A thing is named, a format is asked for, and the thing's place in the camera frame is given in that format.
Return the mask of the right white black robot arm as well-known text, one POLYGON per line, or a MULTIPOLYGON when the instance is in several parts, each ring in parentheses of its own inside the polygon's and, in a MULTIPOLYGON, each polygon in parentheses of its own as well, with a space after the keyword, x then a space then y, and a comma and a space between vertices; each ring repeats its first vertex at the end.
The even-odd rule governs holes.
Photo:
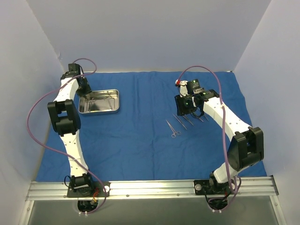
POLYGON ((201 116, 209 115, 222 128, 222 139, 230 141, 229 146, 223 146, 225 162, 210 174, 211 192, 220 193, 225 183, 264 159, 263 131, 242 121, 214 90, 196 94, 180 91, 175 102, 179 116, 200 110, 201 116))

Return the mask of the steel hemostat clamp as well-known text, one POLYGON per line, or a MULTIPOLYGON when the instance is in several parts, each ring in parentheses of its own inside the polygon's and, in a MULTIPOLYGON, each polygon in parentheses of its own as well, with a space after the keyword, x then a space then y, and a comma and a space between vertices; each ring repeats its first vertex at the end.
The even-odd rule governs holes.
POLYGON ((181 135, 181 132, 180 132, 180 131, 176 131, 176 130, 172 127, 172 125, 169 123, 168 120, 165 120, 165 121, 166 121, 166 123, 168 124, 169 128, 170 128, 171 131, 172 131, 171 137, 172 137, 173 139, 175 139, 177 136, 180 136, 180 135, 181 135))

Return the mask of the steel instrument tray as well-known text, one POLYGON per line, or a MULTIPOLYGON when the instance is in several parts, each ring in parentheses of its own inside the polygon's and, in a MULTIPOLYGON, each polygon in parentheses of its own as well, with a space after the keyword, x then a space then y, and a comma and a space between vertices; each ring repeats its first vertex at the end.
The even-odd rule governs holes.
POLYGON ((103 114, 103 113, 116 113, 120 108, 120 94, 117 89, 111 89, 111 90, 96 90, 92 91, 90 94, 79 97, 79 105, 78 105, 78 111, 81 114, 103 114), (106 96, 112 96, 115 100, 115 106, 113 110, 110 110, 108 108, 107 103, 104 102, 104 97, 106 96), (86 112, 86 103, 89 99, 95 98, 95 108, 96 110, 93 112, 86 112))

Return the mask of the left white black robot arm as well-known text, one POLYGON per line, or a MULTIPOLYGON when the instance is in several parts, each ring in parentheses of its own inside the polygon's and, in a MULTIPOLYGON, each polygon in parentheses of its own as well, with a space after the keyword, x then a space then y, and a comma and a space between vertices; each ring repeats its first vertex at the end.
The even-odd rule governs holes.
POLYGON ((60 136, 70 164, 69 188, 83 196, 94 193, 95 185, 85 163, 79 140, 81 120, 74 104, 76 92, 86 79, 78 72, 66 72, 61 77, 61 89, 54 101, 47 104, 54 131, 60 136))

